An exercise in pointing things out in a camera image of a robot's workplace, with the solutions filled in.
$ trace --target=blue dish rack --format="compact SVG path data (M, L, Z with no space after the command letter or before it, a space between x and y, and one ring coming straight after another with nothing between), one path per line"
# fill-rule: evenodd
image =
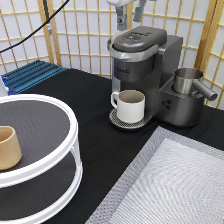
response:
M12 72L2 75L5 86L10 92L21 93L26 89L48 79L67 68L36 60Z

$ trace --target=tan ceramic cup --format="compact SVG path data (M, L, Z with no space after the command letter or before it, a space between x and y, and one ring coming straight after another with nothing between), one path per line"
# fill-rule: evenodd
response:
M15 129L0 126L0 170L15 166L21 157L22 153Z

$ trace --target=stainless steel milk frother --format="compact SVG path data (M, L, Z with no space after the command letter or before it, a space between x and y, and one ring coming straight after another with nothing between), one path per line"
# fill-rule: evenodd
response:
M195 90L209 101L217 98L217 93L201 83L203 72L196 68L180 68L175 71L173 89L184 95L192 95Z

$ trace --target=black power cord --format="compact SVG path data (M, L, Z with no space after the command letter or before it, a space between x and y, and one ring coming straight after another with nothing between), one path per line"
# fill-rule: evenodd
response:
M55 17L55 15L57 15L63 8L64 8L64 6L65 5L67 5L67 3L69 2L70 0L67 0L55 13L53 13L50 17L49 17L49 19L47 19L46 20L46 22L43 24L43 25L41 25L39 28L37 28L33 33L31 33L29 36L27 36L25 39L23 39L22 41L20 41L19 43L17 43L17 44L15 44L15 45L13 45L13 46L11 46L11 47L8 47L8 48L6 48L6 49L4 49L4 50L1 50L0 51L0 54L1 53L3 53L3 52L5 52L5 51L8 51L8 50L10 50L10 49L12 49L12 48L14 48L14 47L17 47L18 45L20 45L20 44L22 44L23 42L25 42L26 40L28 40L30 37L32 37L35 33L37 33L40 29L42 29L45 25L47 25L50 21L51 21L51 19L53 19L54 17Z

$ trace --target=beige cup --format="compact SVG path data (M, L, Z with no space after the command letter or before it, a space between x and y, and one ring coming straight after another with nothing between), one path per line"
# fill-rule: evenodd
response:
M15 166L21 157L22 153L15 129L0 126L0 170Z
M114 96L117 96L117 105L114 102ZM145 96L139 91L113 92L111 104L117 109L117 117L125 123L136 123L144 117Z

